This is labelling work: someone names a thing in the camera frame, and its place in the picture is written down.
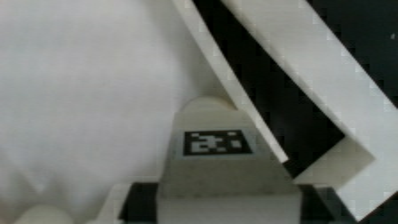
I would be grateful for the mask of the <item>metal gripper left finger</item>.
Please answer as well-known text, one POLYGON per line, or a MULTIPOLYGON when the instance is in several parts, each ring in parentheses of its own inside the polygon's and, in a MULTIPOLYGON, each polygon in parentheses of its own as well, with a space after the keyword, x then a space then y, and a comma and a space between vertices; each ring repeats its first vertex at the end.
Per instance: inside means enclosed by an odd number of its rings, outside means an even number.
POLYGON ((112 186, 103 207, 96 217, 96 224, 121 224, 119 214, 123 210, 130 188, 130 184, 116 184, 112 186))

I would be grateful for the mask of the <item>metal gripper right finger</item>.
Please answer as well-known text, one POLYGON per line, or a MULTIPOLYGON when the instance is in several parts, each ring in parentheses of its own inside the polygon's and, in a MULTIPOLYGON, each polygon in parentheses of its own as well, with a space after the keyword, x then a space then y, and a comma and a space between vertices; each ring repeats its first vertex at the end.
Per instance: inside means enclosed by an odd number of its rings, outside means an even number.
POLYGON ((331 224, 357 224, 354 215, 348 211, 348 208, 343 204, 336 191, 331 187, 316 187, 316 194, 322 199, 327 211, 332 215, 331 224))

